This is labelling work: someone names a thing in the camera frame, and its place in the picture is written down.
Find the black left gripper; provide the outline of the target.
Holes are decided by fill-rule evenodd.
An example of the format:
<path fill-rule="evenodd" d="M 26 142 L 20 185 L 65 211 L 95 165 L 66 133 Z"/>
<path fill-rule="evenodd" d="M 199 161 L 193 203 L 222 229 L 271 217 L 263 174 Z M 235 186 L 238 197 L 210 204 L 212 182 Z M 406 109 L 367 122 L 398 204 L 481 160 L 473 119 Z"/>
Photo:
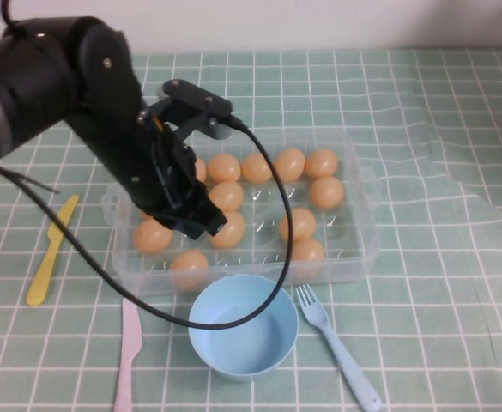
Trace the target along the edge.
<path fill-rule="evenodd" d="M 206 232 L 215 236 L 227 218 L 206 195 L 197 179 L 193 149 L 185 138 L 154 114 L 146 115 L 146 125 L 153 132 L 152 160 L 160 181 L 160 204 L 149 213 L 163 227 L 198 239 Z"/>

